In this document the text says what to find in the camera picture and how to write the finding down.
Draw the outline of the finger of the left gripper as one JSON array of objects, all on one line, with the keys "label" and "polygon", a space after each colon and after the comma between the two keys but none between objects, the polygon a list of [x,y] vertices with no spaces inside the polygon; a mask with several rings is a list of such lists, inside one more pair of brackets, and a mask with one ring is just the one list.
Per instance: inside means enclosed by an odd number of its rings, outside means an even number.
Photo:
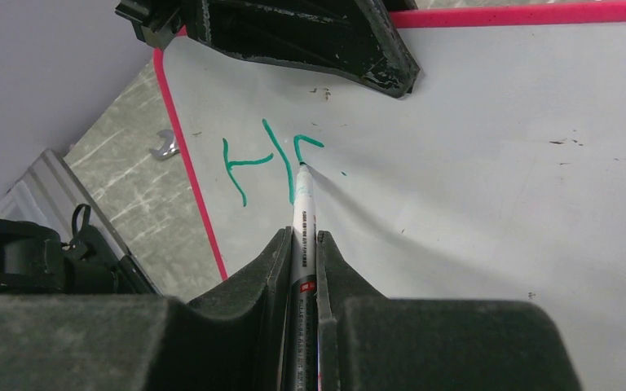
[{"label": "finger of the left gripper", "polygon": [[232,58],[343,77],[392,98],[420,66],[390,19],[414,1],[201,1],[199,41]]}]

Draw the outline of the pink framed whiteboard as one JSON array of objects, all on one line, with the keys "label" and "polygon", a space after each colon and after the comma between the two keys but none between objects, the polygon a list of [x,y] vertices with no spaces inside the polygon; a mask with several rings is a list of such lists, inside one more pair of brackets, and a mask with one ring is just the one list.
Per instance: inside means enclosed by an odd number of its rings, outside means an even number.
[{"label": "pink framed whiteboard", "polygon": [[220,275],[291,222],[305,161],[375,288],[530,301],[585,389],[626,390],[626,1],[395,20],[422,70],[402,99],[184,36],[155,54]]}]

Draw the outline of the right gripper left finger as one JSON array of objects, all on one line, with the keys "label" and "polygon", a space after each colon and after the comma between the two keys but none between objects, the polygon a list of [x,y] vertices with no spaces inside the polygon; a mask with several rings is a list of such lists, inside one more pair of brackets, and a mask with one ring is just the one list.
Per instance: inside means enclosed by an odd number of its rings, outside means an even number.
[{"label": "right gripper left finger", "polygon": [[292,231],[190,302],[0,295],[0,390],[276,390]]}]

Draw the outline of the white green marker pen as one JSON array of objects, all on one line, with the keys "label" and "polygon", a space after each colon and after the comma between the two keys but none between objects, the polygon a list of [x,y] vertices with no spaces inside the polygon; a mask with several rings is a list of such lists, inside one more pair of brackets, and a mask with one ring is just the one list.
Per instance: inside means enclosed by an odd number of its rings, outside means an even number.
[{"label": "white green marker pen", "polygon": [[314,178],[301,163],[293,200],[290,287],[284,342],[283,390],[318,389],[318,315]]}]

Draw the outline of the aluminium extrusion rail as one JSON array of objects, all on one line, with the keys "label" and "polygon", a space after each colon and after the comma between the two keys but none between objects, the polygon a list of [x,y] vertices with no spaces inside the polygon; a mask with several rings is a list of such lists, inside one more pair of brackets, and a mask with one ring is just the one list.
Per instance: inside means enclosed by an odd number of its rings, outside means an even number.
[{"label": "aluminium extrusion rail", "polygon": [[157,294],[82,183],[45,150],[0,201],[0,293]]}]

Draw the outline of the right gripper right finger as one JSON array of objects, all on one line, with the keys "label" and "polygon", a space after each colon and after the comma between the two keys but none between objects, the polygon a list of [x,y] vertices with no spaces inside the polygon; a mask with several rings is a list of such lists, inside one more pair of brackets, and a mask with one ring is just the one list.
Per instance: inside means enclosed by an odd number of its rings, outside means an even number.
[{"label": "right gripper right finger", "polygon": [[579,390],[553,320],[525,301],[390,299],[317,243],[323,390]]}]

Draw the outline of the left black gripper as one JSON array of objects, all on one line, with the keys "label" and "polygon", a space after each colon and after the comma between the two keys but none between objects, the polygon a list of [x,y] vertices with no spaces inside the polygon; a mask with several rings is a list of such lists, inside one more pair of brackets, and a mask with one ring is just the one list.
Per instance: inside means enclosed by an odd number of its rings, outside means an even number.
[{"label": "left black gripper", "polygon": [[177,36],[196,27],[205,1],[121,0],[115,14],[128,20],[136,38],[164,50]]}]

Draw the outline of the silver open-end wrench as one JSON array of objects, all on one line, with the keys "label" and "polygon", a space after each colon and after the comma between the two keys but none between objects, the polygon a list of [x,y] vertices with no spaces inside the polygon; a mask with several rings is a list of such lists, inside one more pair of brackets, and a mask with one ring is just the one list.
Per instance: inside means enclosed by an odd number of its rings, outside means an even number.
[{"label": "silver open-end wrench", "polygon": [[180,153],[179,144],[173,130],[164,129],[156,132],[163,143],[159,148],[149,148],[150,155],[159,161],[168,160]]}]

